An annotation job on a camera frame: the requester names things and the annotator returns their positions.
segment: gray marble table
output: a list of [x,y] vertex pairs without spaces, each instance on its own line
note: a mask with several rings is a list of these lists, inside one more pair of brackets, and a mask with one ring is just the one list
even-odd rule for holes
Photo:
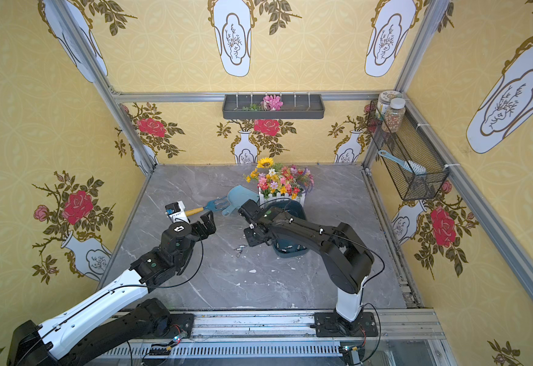
[[[377,308],[405,308],[361,167],[316,165],[309,169],[315,177],[315,188],[306,197],[307,220],[333,226],[341,221],[350,224],[386,263],[384,273],[366,284],[362,301],[371,302]],[[225,196],[236,185],[254,189],[242,177],[251,170],[249,166],[157,166],[103,283],[111,282],[140,255],[159,245],[161,233],[170,225],[164,213],[165,204],[182,200],[186,209],[194,209]],[[197,221],[198,216],[193,216],[192,221]],[[271,246],[263,244],[244,248],[237,258],[234,249],[246,244],[242,230],[248,224],[235,212],[227,217],[217,213],[215,223],[216,233],[203,242],[203,264],[196,277],[177,288],[154,290],[140,301],[158,297],[169,309],[191,310],[335,307],[337,288],[316,253],[308,251],[299,257],[281,259]],[[201,245],[197,244],[184,274],[164,285],[189,278],[200,258]],[[376,260],[373,273],[381,267],[381,262]]]

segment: blue dustpan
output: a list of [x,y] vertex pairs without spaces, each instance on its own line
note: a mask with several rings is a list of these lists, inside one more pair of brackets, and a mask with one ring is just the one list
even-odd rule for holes
[[239,209],[248,200],[258,202],[258,193],[251,191],[246,187],[235,186],[230,192],[228,192],[228,201],[230,202],[230,205],[222,211],[222,215],[230,215],[233,210]]

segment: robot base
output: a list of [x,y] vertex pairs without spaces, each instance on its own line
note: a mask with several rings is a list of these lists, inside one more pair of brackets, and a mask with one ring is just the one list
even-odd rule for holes
[[362,328],[367,337],[378,337],[378,327],[372,312],[360,311],[353,322],[342,318],[336,311],[333,313],[315,313],[315,334],[317,337],[361,337]]

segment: red rose print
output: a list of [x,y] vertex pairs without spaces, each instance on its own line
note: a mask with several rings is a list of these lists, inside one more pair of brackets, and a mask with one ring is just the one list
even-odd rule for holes
[[448,194],[452,191],[452,184],[450,183],[449,180],[446,180],[443,182],[443,184],[441,185],[441,190],[445,194]]
[[276,136],[280,131],[280,124],[277,120],[256,120],[254,130],[265,135]]
[[157,137],[164,137],[167,132],[161,121],[153,120],[152,118],[138,121],[138,129]]
[[433,221],[433,235],[438,245],[448,248],[450,243],[456,240],[456,223],[441,206],[437,206],[431,212],[431,220]]
[[63,209],[63,217],[69,221],[70,225],[75,225],[93,209],[94,204],[91,202],[91,196],[85,194],[85,191],[77,191],[77,193],[69,195],[69,201],[65,203]]
[[42,222],[47,219],[48,214],[49,214],[49,209],[47,208],[47,206],[41,204],[41,205],[38,205],[37,209],[34,211],[34,218]]

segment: white vase print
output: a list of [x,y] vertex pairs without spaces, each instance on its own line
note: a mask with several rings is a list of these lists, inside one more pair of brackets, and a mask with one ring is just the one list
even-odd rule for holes
[[256,163],[258,157],[258,149],[249,140],[248,137],[252,131],[238,131],[240,134],[240,142],[234,146],[233,155],[236,164],[252,164]]
[[75,268],[78,272],[99,281],[108,266],[112,253],[96,238],[79,241],[69,232],[61,248],[69,249],[75,255]]
[[[153,160],[153,164],[158,164],[159,163],[159,159],[157,159],[156,157],[156,154],[154,153],[153,149],[151,149],[149,146],[147,145],[144,145],[144,148],[145,148],[145,151],[146,151],[146,154],[148,154],[148,156],[151,158],[151,160]],[[134,150],[134,148],[132,148],[132,145],[130,145],[131,147],[131,150],[132,150],[132,158],[134,158],[134,163],[136,163],[136,166],[138,166],[140,168],[140,170],[142,171],[143,174],[147,174],[147,172],[145,171],[145,169],[143,168],[143,166],[145,166],[145,164],[143,163],[143,159],[142,157],[140,156],[140,154]]]
[[232,76],[246,76],[250,70],[250,30],[254,25],[249,5],[243,0],[216,0],[210,1],[209,10],[224,69]]
[[[98,44],[95,41],[94,35],[91,32],[91,29],[89,28],[87,22],[85,21],[85,18],[81,11],[75,7],[72,3],[68,1],[64,1],[67,5],[67,8],[73,15],[73,19],[75,20],[75,23],[79,25],[82,35],[84,39],[86,39],[89,43],[90,51],[92,52],[92,55],[95,56],[99,68],[103,71],[104,74],[108,75],[108,70],[106,69],[106,64],[103,62],[103,58],[101,55],[101,52],[99,51]],[[61,43],[61,46],[63,46],[63,49],[65,49],[65,52],[67,52],[67,55],[73,61],[75,66],[77,66],[77,69],[80,70],[81,74],[90,82],[94,82],[94,75],[87,69],[86,60],[82,60],[80,57],[79,50],[75,47],[75,45],[70,41],[70,35],[64,31],[63,26],[59,23],[59,20],[56,16],[56,10],[54,9],[53,5],[51,4],[51,0],[44,0],[44,15],[49,23],[49,26],[51,27],[52,32],[55,34],[55,37],[59,40]]]
[[533,42],[506,66],[467,130],[468,143],[485,153],[533,114]]
[[382,5],[373,24],[364,69],[370,76],[383,76],[391,68],[417,14],[413,0],[390,0]]
[[358,142],[362,131],[350,131],[350,133],[350,139],[340,145],[336,151],[336,163],[353,163],[358,160],[362,152],[362,145]]
[[417,231],[417,217],[425,212],[423,201],[417,200],[417,203],[410,207],[405,204],[392,219],[392,230],[399,241],[403,244],[409,240]]

